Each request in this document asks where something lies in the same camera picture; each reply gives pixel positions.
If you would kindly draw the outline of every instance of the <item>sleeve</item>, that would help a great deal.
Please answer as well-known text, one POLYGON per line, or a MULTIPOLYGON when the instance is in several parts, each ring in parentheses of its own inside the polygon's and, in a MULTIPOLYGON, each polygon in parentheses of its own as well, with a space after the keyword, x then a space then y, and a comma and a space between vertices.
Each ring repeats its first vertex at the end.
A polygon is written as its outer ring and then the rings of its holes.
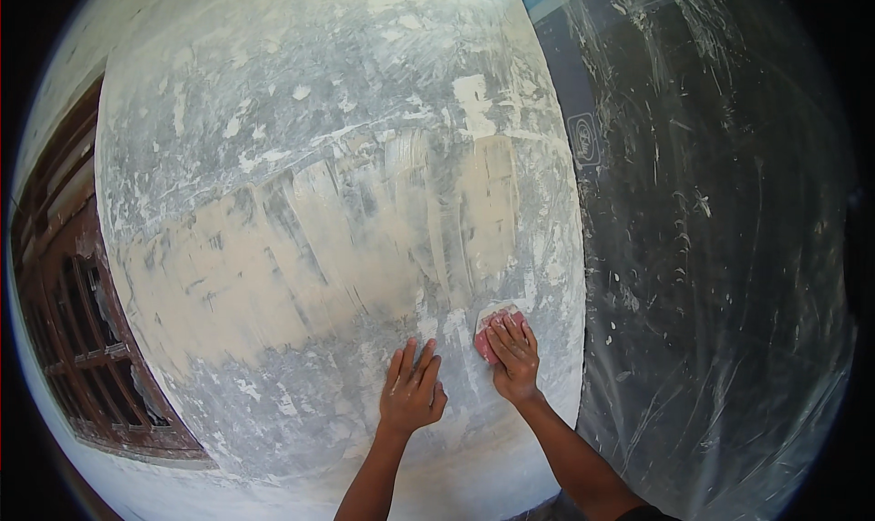
POLYGON ((680 521, 677 517, 667 516, 654 506, 639 506, 617 517, 617 521, 680 521))

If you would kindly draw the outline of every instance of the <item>red sandpaper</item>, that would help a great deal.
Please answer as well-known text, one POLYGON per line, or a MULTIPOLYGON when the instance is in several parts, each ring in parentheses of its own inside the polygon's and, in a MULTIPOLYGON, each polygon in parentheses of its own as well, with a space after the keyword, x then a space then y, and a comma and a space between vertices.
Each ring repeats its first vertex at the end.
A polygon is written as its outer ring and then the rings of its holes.
POLYGON ((493 351, 492 346, 490 346, 489 340, 487 340, 487 326, 492 318, 499 315, 510 315, 511 320, 513 320, 518 327, 520 327, 522 322, 525 321, 522 312, 520 312, 516 305, 511 303, 496 305, 480 311, 477 321, 477 330, 474 333, 474 347, 490 365, 495 365, 499 360, 498 356, 493 351))

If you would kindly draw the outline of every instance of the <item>wooden window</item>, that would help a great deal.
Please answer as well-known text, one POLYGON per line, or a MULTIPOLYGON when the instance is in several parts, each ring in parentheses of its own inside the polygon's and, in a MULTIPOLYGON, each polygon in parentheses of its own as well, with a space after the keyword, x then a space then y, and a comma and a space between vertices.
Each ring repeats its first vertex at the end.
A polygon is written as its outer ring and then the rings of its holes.
POLYGON ((25 323, 51 394, 81 439, 205 459, 140 355, 109 274, 93 174, 102 80, 51 137, 12 219, 25 323))

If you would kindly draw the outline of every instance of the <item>plastic sheeting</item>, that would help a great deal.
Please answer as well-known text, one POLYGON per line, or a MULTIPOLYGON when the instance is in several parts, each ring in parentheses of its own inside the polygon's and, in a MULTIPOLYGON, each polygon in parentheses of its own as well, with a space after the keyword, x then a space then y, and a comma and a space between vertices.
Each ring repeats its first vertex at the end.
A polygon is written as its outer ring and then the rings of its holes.
MULTIPOLYGON (((584 216, 577 431, 684 519, 780 515, 844 395, 844 117, 780 0, 523 0, 584 216)), ((573 518, 568 501, 544 515, 573 518)))

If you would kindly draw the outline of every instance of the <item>plastered wall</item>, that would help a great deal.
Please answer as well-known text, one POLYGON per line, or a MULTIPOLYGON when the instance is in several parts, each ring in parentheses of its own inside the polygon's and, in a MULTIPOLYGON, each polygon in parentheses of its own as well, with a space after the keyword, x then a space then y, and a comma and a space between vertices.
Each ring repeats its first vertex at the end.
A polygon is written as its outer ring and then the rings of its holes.
POLYGON ((573 424, 579 210, 520 0, 92 0, 21 161, 104 63, 95 172, 115 285, 217 465, 76 442, 26 359, 52 432, 110 505, 329 517, 411 335, 437 338, 450 403, 411 440, 393 514, 502 518, 558 490, 472 346, 477 312, 515 299, 539 332, 541 387, 573 424))

